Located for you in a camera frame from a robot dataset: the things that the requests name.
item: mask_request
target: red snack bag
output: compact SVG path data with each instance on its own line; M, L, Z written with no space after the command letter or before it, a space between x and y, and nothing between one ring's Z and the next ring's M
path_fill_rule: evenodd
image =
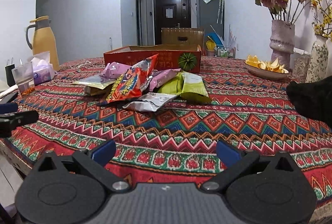
M152 79L152 71L156 65L158 54L130 67L113 84L112 90L104 102L98 106L105 106L108 103L118 100L126 100L142 96L142 92L149 86Z

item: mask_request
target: chair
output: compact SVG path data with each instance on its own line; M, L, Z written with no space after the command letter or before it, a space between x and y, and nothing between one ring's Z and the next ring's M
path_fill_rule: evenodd
M200 45L204 48L204 29L197 28L162 28L163 45Z

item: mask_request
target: paper notice on door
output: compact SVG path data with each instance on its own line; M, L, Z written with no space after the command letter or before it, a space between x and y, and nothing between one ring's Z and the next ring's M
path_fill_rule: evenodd
M173 18L173 9L166 9L166 17Z

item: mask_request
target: cardboard box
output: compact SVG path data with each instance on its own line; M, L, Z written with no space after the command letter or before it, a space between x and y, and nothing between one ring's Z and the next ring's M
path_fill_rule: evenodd
M156 70L181 68L192 73L200 72L199 45L125 46L104 53L104 59L106 65L118 62L132 66L155 54L159 54Z

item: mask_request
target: patterned tablecloth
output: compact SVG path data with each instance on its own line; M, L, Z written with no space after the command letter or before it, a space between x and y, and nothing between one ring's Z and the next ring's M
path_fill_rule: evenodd
M290 152L318 198L312 221L332 215L331 130L297 114L287 98L286 82L255 77L239 59L203 57L200 75L211 104L176 99L157 113L139 113L117 104L97 107L98 98L87 97L83 87L72 85L103 67L103 58L69 62L34 95L18 99L21 111L35 109L40 116L37 123L0 140L0 151L14 166L27 174L46 150L67 155L114 139L116 156L106 168L131 184L200 185L224 169L214 154L216 141L223 139L264 155Z

